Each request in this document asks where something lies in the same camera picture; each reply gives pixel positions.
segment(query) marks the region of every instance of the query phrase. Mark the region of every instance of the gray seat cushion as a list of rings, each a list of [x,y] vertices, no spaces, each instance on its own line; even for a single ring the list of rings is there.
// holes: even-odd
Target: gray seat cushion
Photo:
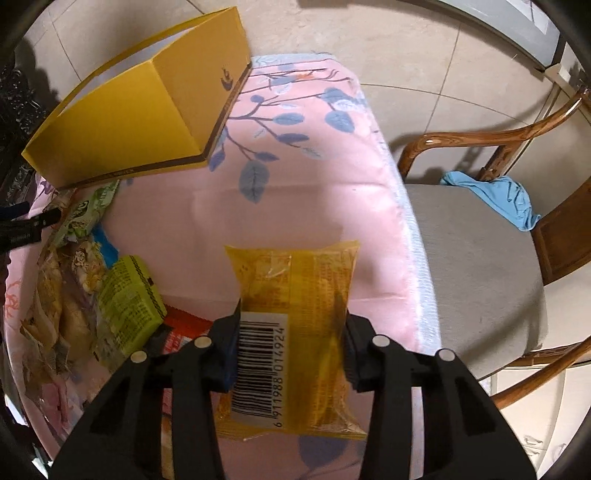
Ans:
[[[423,237],[443,346],[477,378],[535,349],[547,331],[531,234],[470,190],[407,185]]]

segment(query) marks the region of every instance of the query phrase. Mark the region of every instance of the beige floor tile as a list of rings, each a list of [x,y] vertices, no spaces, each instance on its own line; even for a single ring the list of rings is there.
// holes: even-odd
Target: beige floor tile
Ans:
[[[362,87],[392,155],[398,160],[404,145],[427,128],[437,95],[394,87]]]
[[[32,46],[35,46],[42,36],[45,34],[48,28],[53,28],[51,25],[51,17],[48,9],[45,9],[41,15],[33,22],[33,25],[25,33],[25,40]]]
[[[37,98],[48,108],[63,100],[80,83],[53,26],[33,48],[21,42],[16,55],[17,65],[27,75]]]
[[[75,2],[76,0],[53,0],[52,3],[49,4],[47,10],[51,16],[53,21],[56,21],[60,18],[60,15],[68,10],[68,8]]]
[[[198,15],[186,0],[76,0],[55,26],[84,79],[136,43]]]
[[[531,123],[551,87],[506,41],[462,25],[442,94]]]
[[[193,1],[204,12],[238,4],[254,55],[328,51],[364,83],[428,92],[439,93],[457,36],[456,21],[405,2]]]
[[[468,132],[506,130],[524,124],[487,108],[440,97],[428,127],[430,132]],[[438,183],[448,171],[460,170],[473,176],[486,164],[495,147],[433,148],[420,154],[410,171],[409,181]]]
[[[554,110],[567,101],[558,97]],[[591,125],[576,112],[565,123],[536,138],[509,171],[520,182],[537,213],[553,210],[591,176]]]

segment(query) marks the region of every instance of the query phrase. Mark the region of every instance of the yellow box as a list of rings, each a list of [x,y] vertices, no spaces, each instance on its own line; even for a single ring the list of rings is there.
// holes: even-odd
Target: yellow box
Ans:
[[[205,166],[250,71],[235,7],[194,18],[93,72],[22,154],[58,189]]]

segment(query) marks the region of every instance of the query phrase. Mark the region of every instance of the barcode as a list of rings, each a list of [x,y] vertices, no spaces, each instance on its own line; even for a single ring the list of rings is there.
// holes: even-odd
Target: barcode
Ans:
[[[242,312],[232,418],[280,429],[285,418],[287,315]]]

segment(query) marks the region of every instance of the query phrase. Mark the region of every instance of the tiled floor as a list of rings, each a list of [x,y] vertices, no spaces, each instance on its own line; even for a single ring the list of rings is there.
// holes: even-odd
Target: tiled floor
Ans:
[[[395,0],[56,0],[29,30],[18,59],[46,103],[55,102],[124,49],[233,4],[253,54],[329,51],[351,68],[395,156],[425,131],[523,126],[551,87],[493,34]],[[476,171],[490,151],[432,150],[411,177]]]

